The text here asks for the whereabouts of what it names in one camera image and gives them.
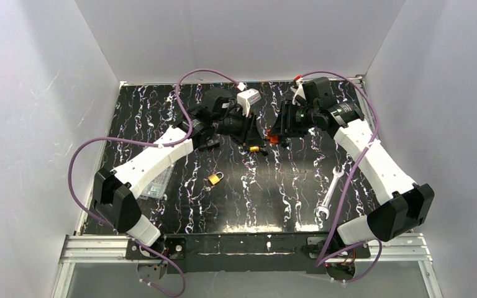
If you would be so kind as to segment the orange padlock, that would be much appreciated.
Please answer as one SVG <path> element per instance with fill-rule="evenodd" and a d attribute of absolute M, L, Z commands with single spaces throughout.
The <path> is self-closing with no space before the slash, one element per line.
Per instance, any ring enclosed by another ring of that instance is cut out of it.
<path fill-rule="evenodd" d="M 270 129 L 268 129 L 266 131 L 266 139 L 270 144 L 279 145 L 282 148 L 288 148 L 289 147 L 289 143 L 288 143 L 287 138 L 283 138 L 283 137 L 280 137 L 278 135 L 272 135 L 270 131 L 271 131 Z"/>

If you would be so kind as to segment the black padlock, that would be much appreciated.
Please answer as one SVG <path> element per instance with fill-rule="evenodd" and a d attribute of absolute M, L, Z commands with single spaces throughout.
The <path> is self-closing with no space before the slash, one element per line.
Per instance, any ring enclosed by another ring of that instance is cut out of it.
<path fill-rule="evenodd" d="M 198 147 L 199 151 L 213 150 L 220 147 L 219 140 L 208 140 L 206 143 L 203 143 Z"/>

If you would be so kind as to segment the small brass padlock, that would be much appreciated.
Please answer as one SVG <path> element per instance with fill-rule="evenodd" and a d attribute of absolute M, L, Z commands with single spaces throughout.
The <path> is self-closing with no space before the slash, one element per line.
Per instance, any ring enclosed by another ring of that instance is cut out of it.
<path fill-rule="evenodd" d="M 211 190 L 213 187 L 218 185 L 222 179 L 224 178 L 224 174 L 222 172 L 217 172 L 208 176 L 207 179 L 204 180 L 204 187 L 206 190 Z"/>

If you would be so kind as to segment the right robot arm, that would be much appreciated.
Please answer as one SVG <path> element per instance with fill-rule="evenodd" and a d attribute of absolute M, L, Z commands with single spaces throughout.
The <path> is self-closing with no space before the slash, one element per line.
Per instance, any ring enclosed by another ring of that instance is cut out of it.
<path fill-rule="evenodd" d="M 361 109 L 352 102 L 338 102 L 330 79 L 303 81 L 285 99 L 268 130 L 270 143 L 284 145 L 288 138 L 305 136 L 309 129 L 326 131 L 353 160 L 373 188 L 379 206 L 369 215 L 337 227 L 334 235 L 344 244 L 367 240 L 388 242 L 422 225 L 434 199 L 434 190 L 408 176 L 373 136 Z"/>

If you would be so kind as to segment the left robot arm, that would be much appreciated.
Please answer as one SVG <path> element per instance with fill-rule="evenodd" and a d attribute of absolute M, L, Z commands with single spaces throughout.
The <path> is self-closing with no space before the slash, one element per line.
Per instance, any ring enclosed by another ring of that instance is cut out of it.
<path fill-rule="evenodd" d="M 91 207 L 120 233 L 146 246 L 160 237 L 159 229 L 142 214 L 137 198 L 159 174 L 197 149 L 209 148 L 215 134 L 228 136 L 242 148 L 264 147 L 253 107 L 260 92 L 247 89 L 236 96 L 212 88 L 141 153 L 114 168 L 101 168 L 94 177 Z"/>

